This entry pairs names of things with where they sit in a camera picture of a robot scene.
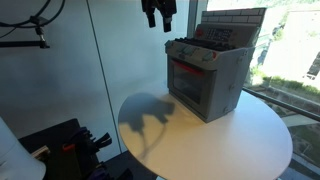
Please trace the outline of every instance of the black cable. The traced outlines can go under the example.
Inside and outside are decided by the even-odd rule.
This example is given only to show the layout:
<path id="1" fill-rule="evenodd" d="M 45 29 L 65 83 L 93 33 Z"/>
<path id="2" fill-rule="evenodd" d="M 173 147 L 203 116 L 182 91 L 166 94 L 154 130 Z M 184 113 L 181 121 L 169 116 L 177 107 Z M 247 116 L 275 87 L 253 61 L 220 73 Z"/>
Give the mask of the black cable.
<path id="1" fill-rule="evenodd" d="M 17 28 L 36 28 L 36 27 L 39 27 L 39 26 L 48 25 L 49 23 L 54 21 L 60 15 L 60 13 L 62 12 L 62 10 L 64 8 L 65 2 L 66 2 L 66 0 L 62 1 L 61 6 L 59 8 L 59 11 L 51 19 L 49 19 L 47 22 L 39 24 L 39 25 L 35 25 L 35 26 L 18 26 Z"/>
<path id="2" fill-rule="evenodd" d="M 42 6 L 42 8 L 34 16 L 35 17 L 40 16 L 43 13 L 43 11 L 48 7 L 48 5 L 50 4 L 50 1 L 51 0 L 47 0 L 47 2 Z M 30 19 L 28 19 L 26 21 L 23 21 L 23 22 L 20 22 L 20 23 L 16 23 L 16 24 L 7 24 L 7 23 L 0 22 L 0 27 L 14 27 L 14 28 L 17 28 L 17 26 L 25 25 L 25 24 L 28 24 L 30 22 L 31 22 Z"/>
<path id="3" fill-rule="evenodd" d="M 8 36 L 9 34 L 11 34 L 14 30 L 16 30 L 17 28 L 13 28 L 13 29 L 11 29 L 9 32 L 7 32 L 6 34 L 4 34 L 4 35 L 2 35 L 2 36 L 0 36 L 0 39 L 1 38 L 4 38 L 4 37 L 6 37 L 6 36 Z"/>

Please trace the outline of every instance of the oven door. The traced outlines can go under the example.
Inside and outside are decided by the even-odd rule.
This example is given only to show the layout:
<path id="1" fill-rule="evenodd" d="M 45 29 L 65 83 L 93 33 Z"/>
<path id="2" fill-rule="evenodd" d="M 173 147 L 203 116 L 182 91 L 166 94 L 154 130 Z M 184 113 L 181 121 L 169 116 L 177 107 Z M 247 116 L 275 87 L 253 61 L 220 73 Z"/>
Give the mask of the oven door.
<path id="1" fill-rule="evenodd" d="M 168 57 L 170 94 L 204 120 L 208 117 L 215 79 L 216 71 Z"/>

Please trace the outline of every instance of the oven window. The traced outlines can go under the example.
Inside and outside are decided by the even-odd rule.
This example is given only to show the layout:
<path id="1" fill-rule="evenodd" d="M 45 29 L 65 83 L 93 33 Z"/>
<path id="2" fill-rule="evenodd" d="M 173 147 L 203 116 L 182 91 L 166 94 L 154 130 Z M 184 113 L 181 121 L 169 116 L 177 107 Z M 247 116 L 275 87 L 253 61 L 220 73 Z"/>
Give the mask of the oven window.
<path id="1" fill-rule="evenodd" d="M 200 97 L 204 83 L 202 71 L 193 70 L 187 65 L 173 65 L 173 86 L 182 94 L 200 104 Z"/>

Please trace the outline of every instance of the round white table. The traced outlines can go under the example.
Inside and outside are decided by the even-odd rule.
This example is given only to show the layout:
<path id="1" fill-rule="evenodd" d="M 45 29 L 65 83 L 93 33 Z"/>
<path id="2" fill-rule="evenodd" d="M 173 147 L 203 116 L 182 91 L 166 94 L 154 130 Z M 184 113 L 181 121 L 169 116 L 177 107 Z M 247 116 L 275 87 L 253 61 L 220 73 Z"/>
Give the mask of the round white table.
<path id="1" fill-rule="evenodd" d="M 292 155 L 283 121 L 246 92 L 235 110 L 204 123 L 168 89 L 155 87 L 128 97 L 118 123 L 130 153 L 168 180 L 272 180 Z"/>

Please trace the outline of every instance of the green foliage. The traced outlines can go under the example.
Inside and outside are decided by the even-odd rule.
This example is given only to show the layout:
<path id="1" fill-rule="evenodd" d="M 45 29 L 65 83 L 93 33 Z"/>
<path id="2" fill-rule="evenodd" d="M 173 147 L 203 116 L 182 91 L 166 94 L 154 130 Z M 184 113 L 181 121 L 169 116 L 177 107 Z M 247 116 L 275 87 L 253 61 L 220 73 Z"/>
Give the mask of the green foliage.
<path id="1" fill-rule="evenodd" d="M 280 28 L 273 36 L 274 41 L 280 41 L 281 39 L 283 39 L 283 29 L 282 28 Z"/>
<path id="2" fill-rule="evenodd" d="M 270 85 L 276 88 L 286 88 L 291 92 L 302 92 L 303 95 L 320 96 L 320 90 L 314 86 L 303 85 L 298 81 L 286 80 L 279 76 L 271 78 Z"/>
<path id="3" fill-rule="evenodd" d="M 286 11 L 286 13 L 284 13 L 284 15 L 283 15 L 283 17 L 282 17 L 282 19 L 281 19 L 281 21 L 280 21 L 280 24 L 281 24 L 281 25 L 286 24 L 286 22 L 287 22 L 287 20 L 288 20 L 288 16 L 289 16 L 289 11 Z"/>
<path id="4" fill-rule="evenodd" d="M 271 77 L 265 76 L 265 77 L 262 77 L 262 79 L 263 79 L 264 81 L 270 81 L 270 80 L 271 80 Z"/>
<path id="5" fill-rule="evenodd" d="M 315 164 L 316 166 L 320 166 L 320 156 L 319 156 L 319 152 L 320 152 L 320 138 L 319 138 L 319 134 L 318 134 L 318 130 L 311 130 L 310 128 L 308 128 L 308 126 L 318 126 L 318 124 L 313 124 L 313 125 L 307 125 L 307 126 L 293 126 L 293 127 L 289 127 L 289 131 L 290 133 L 293 135 L 295 135 L 296 137 L 298 137 L 299 139 L 303 139 L 305 141 L 307 141 L 308 143 L 310 143 L 312 145 L 312 148 L 307 149 L 307 151 L 305 151 L 305 155 L 308 156 L 313 162 L 313 164 Z M 305 150 L 306 147 L 304 147 L 303 149 L 293 149 L 294 152 L 296 152 L 298 150 L 298 152 L 303 152 Z"/>
<path id="6" fill-rule="evenodd" d="M 308 32 L 308 35 L 310 37 L 316 37 L 316 36 L 318 36 L 318 33 L 316 31 L 311 31 L 311 32 Z"/>
<path id="7" fill-rule="evenodd" d="M 260 69 L 260 66 L 254 66 L 252 68 L 250 68 L 250 74 L 251 76 L 260 76 L 262 78 L 266 77 L 266 74 L 264 72 L 262 72 Z"/>
<path id="8" fill-rule="evenodd" d="M 276 6 L 285 6 L 293 3 L 298 4 L 312 4 L 320 0 L 257 0 L 257 7 L 276 7 Z"/>

